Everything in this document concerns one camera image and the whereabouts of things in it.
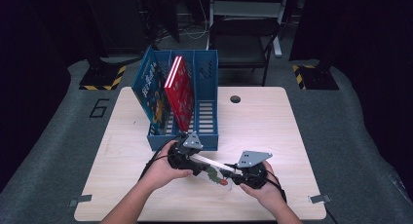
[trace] wooden table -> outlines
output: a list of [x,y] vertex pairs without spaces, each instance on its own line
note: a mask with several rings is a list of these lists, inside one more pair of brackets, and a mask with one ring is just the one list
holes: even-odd
[[[231,102],[232,95],[238,95],[241,102]],[[131,88],[123,88],[82,193],[92,195],[92,200],[78,204],[76,220],[101,220],[127,194],[153,155],[146,138],[148,127]],[[218,151],[200,155],[232,164],[238,162],[243,150],[270,152],[273,157],[268,162],[298,217],[325,217],[324,205],[308,199],[319,194],[319,187],[283,88],[219,87],[218,131]],[[191,176],[175,179],[153,193],[138,220],[252,221],[274,217],[237,185],[228,191]]]

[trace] wire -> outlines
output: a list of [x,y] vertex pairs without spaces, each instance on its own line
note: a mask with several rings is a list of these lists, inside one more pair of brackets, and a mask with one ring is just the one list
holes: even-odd
[[259,178],[259,179],[265,179],[267,182],[273,184],[273,185],[274,185],[277,189],[279,189],[279,191],[283,194],[283,189],[282,189],[281,185],[275,183],[273,180],[271,180],[271,179],[269,179],[269,178],[262,178],[262,177],[260,177],[260,176],[258,176],[258,175],[255,175],[255,174],[250,174],[249,176],[256,177],[256,178]]
[[205,20],[204,21],[204,23],[205,23],[204,32],[199,32],[199,33],[202,33],[201,36],[193,37],[193,36],[191,36],[191,34],[194,34],[194,33],[190,34],[187,30],[183,29],[183,31],[186,32],[186,35],[188,35],[190,38],[192,38],[194,40],[200,39],[201,37],[203,37],[207,33],[207,15],[206,15],[206,12],[204,11],[203,3],[201,2],[201,0],[198,0],[198,1],[200,2],[200,7],[201,7],[201,10],[203,11],[203,14],[204,14],[204,20]]
[[171,154],[171,155],[165,155],[165,156],[156,158],[152,163],[154,163],[155,161],[158,161],[158,160],[160,160],[160,159],[162,159],[162,158],[168,158],[168,157],[175,156],[175,155],[176,155],[176,154]]
[[158,150],[155,152],[154,156],[152,156],[151,160],[149,160],[149,162],[146,164],[146,167],[143,169],[142,174],[140,175],[140,177],[139,177],[138,180],[140,180],[140,179],[145,175],[146,171],[152,166],[152,164],[153,164],[155,161],[157,161],[158,159],[160,159],[160,158],[156,159],[156,157],[157,157],[158,154],[161,152],[161,150],[165,147],[165,145],[167,145],[169,142],[171,142],[171,141],[173,141],[173,140],[175,140],[175,139],[177,139],[177,138],[179,138],[179,137],[184,137],[184,136],[186,136],[185,133],[176,135],[176,136],[174,136],[173,138],[167,140],[163,145],[161,145],[161,147],[159,147]]
[[331,212],[327,209],[327,207],[325,208],[325,210],[327,211],[327,213],[331,217],[331,219],[333,219],[334,223],[338,224],[337,220],[334,218],[333,214],[331,214]]
[[269,174],[273,175],[273,177],[277,180],[277,182],[280,184],[279,179],[271,172],[269,172],[268,170],[265,169],[265,171],[267,171]]

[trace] book cover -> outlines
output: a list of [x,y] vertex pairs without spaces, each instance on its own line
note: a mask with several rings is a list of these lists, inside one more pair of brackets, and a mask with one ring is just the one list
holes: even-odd
[[131,86],[151,122],[155,134],[165,134],[170,106],[164,90],[165,77],[152,47],[148,47]]
[[233,185],[233,180],[231,178],[224,177],[221,170],[229,170],[235,172],[234,168],[230,168],[226,165],[220,164],[211,159],[205,158],[199,154],[194,154],[191,156],[191,161],[203,164],[204,170],[200,172],[197,177],[209,181],[213,184],[222,186],[228,190],[231,190]]
[[183,56],[176,56],[164,86],[173,112],[173,118],[181,131],[188,131],[194,110],[194,91],[191,77]]

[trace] yellow and black tape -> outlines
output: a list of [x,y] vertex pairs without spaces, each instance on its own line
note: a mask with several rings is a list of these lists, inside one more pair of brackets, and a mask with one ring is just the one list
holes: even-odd
[[118,74],[116,75],[115,80],[111,85],[108,86],[80,86],[79,90],[90,90],[90,91],[107,91],[107,90],[115,90],[119,83],[121,83],[122,76],[125,73],[125,70],[127,69],[126,66],[123,66],[119,69]]
[[306,68],[315,68],[313,65],[293,65],[292,70],[294,71],[295,78],[297,79],[298,86],[300,87],[300,90],[305,90],[306,86],[304,84],[303,77],[300,74],[300,67],[306,67]]

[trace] red book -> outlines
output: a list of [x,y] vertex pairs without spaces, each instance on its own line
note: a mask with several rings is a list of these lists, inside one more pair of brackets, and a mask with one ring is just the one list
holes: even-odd
[[173,117],[181,131],[188,131],[194,110],[194,91],[183,56],[176,56],[164,85]]

